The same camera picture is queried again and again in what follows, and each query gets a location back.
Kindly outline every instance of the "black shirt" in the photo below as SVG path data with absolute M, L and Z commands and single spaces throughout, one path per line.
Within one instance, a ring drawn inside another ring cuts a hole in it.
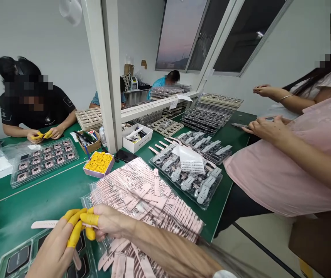
M 33 111 L 26 104 L 10 104 L 5 93 L 0 96 L 2 123 L 19 126 L 25 124 L 30 129 L 41 129 L 50 125 L 61 124 L 75 109 L 72 101 L 58 86 L 44 93 L 44 111 Z

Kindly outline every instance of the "bracelet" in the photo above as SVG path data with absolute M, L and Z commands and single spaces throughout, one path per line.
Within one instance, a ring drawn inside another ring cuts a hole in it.
M 294 96 L 294 95 L 284 96 L 283 98 L 281 98 L 281 99 L 279 100 L 279 102 L 281 102 L 281 101 L 282 101 L 283 99 L 285 99 L 285 98 L 292 97 L 292 96 Z

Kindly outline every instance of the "white wall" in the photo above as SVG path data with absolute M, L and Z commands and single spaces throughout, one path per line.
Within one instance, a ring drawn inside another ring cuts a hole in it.
M 263 113 L 274 102 L 253 87 L 290 84 L 330 53 L 330 7 L 330 0 L 294 0 L 242 77 L 213 75 L 204 92 L 242 98 L 240 111 Z
M 70 25 L 57 0 L 0 0 L 0 57 L 18 55 L 33 61 L 78 109 L 89 106 L 96 83 L 84 20 Z
M 118 0 L 120 73 L 124 72 L 127 54 L 134 59 L 134 74 L 140 72 L 150 85 L 168 73 L 154 70 L 164 4 L 164 0 Z M 147 69 L 141 66 L 141 60 L 146 60 Z M 181 73 L 180 82 L 192 84 L 197 76 Z

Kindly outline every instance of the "sky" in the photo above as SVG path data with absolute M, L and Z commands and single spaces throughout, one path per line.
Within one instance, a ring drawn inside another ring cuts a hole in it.
M 189 57 L 207 0 L 167 0 L 158 62 Z

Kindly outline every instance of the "white cloth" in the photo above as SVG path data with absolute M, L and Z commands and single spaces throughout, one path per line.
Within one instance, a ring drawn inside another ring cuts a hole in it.
M 236 276 L 227 270 L 220 270 L 213 275 L 213 278 L 236 278 Z
M 306 80 L 293 86 L 293 88 L 291 88 L 290 92 L 291 93 L 295 92 L 295 90 L 297 90 L 305 82 L 306 82 Z M 317 84 L 315 84 L 315 86 L 307 89 L 307 91 L 303 93 L 302 98 L 307 98 L 307 99 L 313 100 L 319 93 L 321 87 L 331 87 L 331 73 L 329 73 L 327 76 L 325 76 L 322 80 L 319 80 L 317 82 Z M 259 116 L 260 117 L 269 117 L 269 116 L 277 116 L 277 115 L 282 115 L 283 118 L 289 119 L 289 120 L 294 120 L 300 116 L 299 114 L 296 114 L 294 112 L 287 110 L 281 103 L 273 104 L 265 113 L 263 113 L 262 115 L 259 115 Z

